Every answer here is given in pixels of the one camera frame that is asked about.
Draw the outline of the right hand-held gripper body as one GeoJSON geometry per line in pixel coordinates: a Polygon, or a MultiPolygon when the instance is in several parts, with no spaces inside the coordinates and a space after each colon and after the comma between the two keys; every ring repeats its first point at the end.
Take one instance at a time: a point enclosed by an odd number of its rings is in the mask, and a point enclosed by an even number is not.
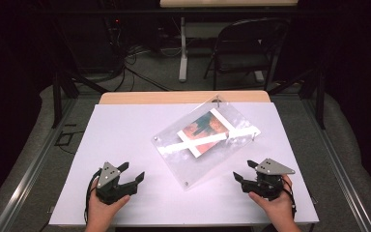
{"type": "Polygon", "coordinates": [[[255,181],[243,178],[242,191],[255,192],[261,197],[273,200],[279,197],[284,189],[283,175],[295,174],[296,171],[273,159],[264,159],[256,168],[257,178],[255,181]]]}

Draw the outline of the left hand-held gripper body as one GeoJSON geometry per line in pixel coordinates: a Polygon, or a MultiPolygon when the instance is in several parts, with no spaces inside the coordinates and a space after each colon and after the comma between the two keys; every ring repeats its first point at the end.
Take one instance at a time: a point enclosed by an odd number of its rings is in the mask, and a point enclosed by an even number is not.
{"type": "Polygon", "coordinates": [[[96,195],[102,203],[111,205],[125,195],[137,193],[139,184],[135,183],[135,179],[126,184],[119,184],[122,173],[110,162],[104,163],[96,186],[96,195]]]}

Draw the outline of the clear acrylic photo frame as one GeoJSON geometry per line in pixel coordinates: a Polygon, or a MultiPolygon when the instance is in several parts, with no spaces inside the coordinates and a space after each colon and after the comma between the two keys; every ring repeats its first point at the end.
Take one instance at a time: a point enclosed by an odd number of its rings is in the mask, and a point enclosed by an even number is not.
{"type": "Polygon", "coordinates": [[[152,143],[183,189],[190,189],[212,169],[225,162],[242,147],[254,141],[261,131],[234,105],[216,96],[182,114],[170,126],[154,135],[152,143]],[[227,138],[219,141],[208,152],[196,158],[177,132],[211,109],[217,109],[234,127],[227,138]]]}

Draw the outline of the painting print with white border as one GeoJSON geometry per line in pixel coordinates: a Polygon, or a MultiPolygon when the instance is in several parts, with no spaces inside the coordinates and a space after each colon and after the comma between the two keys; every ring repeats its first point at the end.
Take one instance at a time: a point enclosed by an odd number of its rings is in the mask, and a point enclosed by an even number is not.
{"type": "Polygon", "coordinates": [[[199,158],[219,141],[226,139],[233,128],[231,123],[213,108],[179,130],[177,135],[185,143],[185,148],[199,158]]]}

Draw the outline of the person's left hand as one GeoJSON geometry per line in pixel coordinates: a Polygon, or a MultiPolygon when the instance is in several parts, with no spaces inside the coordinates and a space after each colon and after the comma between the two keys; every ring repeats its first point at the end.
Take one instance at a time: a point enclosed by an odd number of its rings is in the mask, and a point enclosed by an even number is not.
{"type": "Polygon", "coordinates": [[[115,215],[130,201],[130,196],[125,195],[118,201],[107,205],[96,196],[96,189],[91,190],[87,225],[110,225],[115,215]]]}

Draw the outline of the person's right hand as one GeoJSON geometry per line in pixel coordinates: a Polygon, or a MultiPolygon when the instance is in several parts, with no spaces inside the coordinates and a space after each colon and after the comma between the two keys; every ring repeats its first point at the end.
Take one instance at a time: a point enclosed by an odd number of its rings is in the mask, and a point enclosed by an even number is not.
{"type": "Polygon", "coordinates": [[[260,206],[271,224],[275,226],[296,224],[293,216],[293,202],[290,197],[292,190],[292,182],[287,175],[282,176],[284,180],[284,190],[280,193],[279,197],[273,201],[269,201],[255,192],[250,192],[248,196],[260,206]]]}

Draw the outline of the white table mat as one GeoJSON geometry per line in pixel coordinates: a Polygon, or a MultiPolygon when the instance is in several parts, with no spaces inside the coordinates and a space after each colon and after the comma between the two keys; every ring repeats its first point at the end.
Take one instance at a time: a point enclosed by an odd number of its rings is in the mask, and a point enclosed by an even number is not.
{"type": "Polygon", "coordinates": [[[249,160],[266,158],[297,169],[284,127],[271,102],[237,102],[235,108],[260,135],[215,167],[190,189],[183,189],[152,143],[152,138],[192,110],[190,104],[99,104],[75,154],[51,224],[84,225],[86,190],[93,174],[107,161],[129,168],[122,182],[138,174],[145,179],[138,192],[114,217],[122,227],[248,226],[268,218],[244,193],[236,174],[246,179],[255,172],[249,160]]]}

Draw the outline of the wooden table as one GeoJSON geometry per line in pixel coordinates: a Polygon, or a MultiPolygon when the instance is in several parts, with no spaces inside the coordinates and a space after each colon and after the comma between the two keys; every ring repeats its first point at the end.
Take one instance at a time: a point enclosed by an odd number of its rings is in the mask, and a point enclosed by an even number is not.
{"type": "Polygon", "coordinates": [[[109,92],[100,97],[100,104],[166,104],[200,103],[213,97],[229,102],[270,102],[266,91],[172,91],[172,92],[109,92]]]}

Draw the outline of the black metal stand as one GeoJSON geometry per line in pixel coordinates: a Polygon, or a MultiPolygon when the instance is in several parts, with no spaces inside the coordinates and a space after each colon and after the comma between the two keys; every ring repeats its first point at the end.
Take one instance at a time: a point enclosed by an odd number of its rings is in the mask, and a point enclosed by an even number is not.
{"type": "Polygon", "coordinates": [[[268,90],[268,94],[275,95],[281,93],[283,90],[289,88],[294,83],[302,81],[299,90],[299,96],[302,100],[310,99],[313,94],[316,94],[315,104],[315,119],[322,130],[324,130],[324,105],[325,105],[325,83],[326,76],[322,69],[310,69],[301,73],[298,76],[268,90]]]}
{"type": "Polygon", "coordinates": [[[54,121],[52,127],[55,129],[61,123],[63,118],[62,108],[62,93],[65,93],[69,98],[76,99],[79,96],[79,91],[74,82],[81,82],[89,88],[104,94],[107,90],[86,77],[68,70],[57,71],[52,78],[53,91],[53,106],[54,106],[54,121]]]}

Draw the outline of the black folding chair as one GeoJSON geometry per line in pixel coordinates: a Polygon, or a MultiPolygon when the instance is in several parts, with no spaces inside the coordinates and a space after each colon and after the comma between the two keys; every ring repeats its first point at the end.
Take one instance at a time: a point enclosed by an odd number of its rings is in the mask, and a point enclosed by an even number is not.
{"type": "Polygon", "coordinates": [[[265,72],[264,89],[267,89],[275,55],[288,29],[289,21],[276,17],[242,19],[227,25],[219,32],[214,43],[204,79],[212,71],[215,90],[219,73],[265,72]]]}

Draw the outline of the light desk with white legs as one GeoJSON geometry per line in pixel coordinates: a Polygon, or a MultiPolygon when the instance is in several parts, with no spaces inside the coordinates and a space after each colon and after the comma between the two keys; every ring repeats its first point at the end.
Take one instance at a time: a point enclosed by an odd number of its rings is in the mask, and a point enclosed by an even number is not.
{"type": "MultiPolygon", "coordinates": [[[[160,0],[163,9],[170,10],[232,10],[234,8],[288,8],[295,7],[299,0],[160,0]]],[[[181,61],[179,81],[187,78],[187,39],[210,39],[218,36],[219,32],[230,22],[190,22],[188,16],[181,16],[181,61]]]]}

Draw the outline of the dark equipment with red light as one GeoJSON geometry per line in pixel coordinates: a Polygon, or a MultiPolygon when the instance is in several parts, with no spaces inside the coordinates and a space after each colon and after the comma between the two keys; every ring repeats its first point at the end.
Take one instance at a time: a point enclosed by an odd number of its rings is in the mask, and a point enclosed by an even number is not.
{"type": "Polygon", "coordinates": [[[106,34],[112,44],[118,44],[121,36],[120,20],[115,17],[106,16],[103,19],[106,34]]]}

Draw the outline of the aluminium rail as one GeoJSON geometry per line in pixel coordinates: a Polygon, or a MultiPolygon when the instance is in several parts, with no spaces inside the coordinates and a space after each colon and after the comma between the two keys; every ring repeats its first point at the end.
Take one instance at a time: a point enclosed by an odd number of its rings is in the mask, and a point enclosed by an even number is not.
{"type": "Polygon", "coordinates": [[[310,100],[304,100],[302,102],[305,111],[307,112],[313,127],[315,128],[318,136],[322,140],[325,149],[328,153],[328,164],[332,170],[337,183],[345,197],[352,214],[357,222],[357,225],[361,232],[371,232],[371,218],[368,216],[361,199],[349,178],[340,158],[338,157],[332,142],[330,141],[328,134],[320,126],[320,123],[316,119],[316,110],[313,108],[310,100]]]}
{"type": "Polygon", "coordinates": [[[33,127],[10,176],[5,181],[7,187],[0,188],[0,232],[8,232],[12,227],[23,203],[37,181],[47,160],[49,150],[54,145],[61,127],[71,114],[76,100],[63,100],[62,117],[56,128],[54,121],[54,103],[44,100],[37,123],[33,127]]]}

